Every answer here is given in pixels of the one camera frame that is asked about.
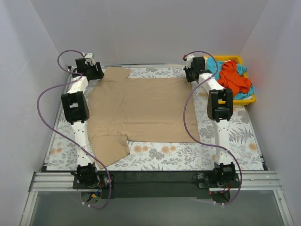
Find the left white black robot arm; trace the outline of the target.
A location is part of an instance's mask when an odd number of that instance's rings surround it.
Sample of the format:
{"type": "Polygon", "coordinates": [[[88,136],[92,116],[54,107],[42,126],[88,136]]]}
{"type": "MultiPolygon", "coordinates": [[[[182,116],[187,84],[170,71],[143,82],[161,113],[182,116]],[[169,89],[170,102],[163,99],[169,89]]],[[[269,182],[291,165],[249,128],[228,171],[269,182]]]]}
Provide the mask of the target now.
{"type": "Polygon", "coordinates": [[[76,67],[70,67],[73,72],[72,84],[66,94],[61,95],[65,119],[71,124],[75,142],[79,144],[77,149],[77,168],[74,174],[76,180],[85,187],[96,188],[100,183],[95,161],[82,149],[87,148],[89,140],[87,135],[87,121],[89,109],[84,92],[91,80],[104,77],[99,62],[94,60],[92,53],[75,60],[76,67]]]}

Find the beige t shirt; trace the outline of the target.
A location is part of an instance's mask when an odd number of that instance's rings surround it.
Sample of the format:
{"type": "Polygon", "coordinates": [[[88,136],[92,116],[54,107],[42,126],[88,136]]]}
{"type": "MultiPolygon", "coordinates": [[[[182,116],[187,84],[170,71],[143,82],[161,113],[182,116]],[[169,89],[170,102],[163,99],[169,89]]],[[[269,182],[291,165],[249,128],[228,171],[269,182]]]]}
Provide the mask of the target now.
{"type": "Polygon", "coordinates": [[[185,78],[130,78],[109,67],[88,94],[87,133],[99,167],[129,154],[128,141],[192,143],[199,138],[191,84],[185,78]]]}

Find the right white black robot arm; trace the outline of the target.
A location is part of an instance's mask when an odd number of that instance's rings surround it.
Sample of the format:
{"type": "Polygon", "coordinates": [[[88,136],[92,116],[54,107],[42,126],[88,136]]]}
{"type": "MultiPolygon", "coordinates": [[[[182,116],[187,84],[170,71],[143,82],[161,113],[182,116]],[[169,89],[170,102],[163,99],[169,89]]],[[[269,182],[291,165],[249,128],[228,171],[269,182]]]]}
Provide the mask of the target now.
{"type": "Polygon", "coordinates": [[[235,178],[236,169],[230,149],[229,127],[233,115],[232,90],[220,85],[210,70],[205,69],[206,58],[185,55],[184,71],[187,82],[196,81],[208,93],[207,116],[211,120],[215,138],[214,169],[211,176],[204,178],[206,184],[229,189],[235,178]]]}

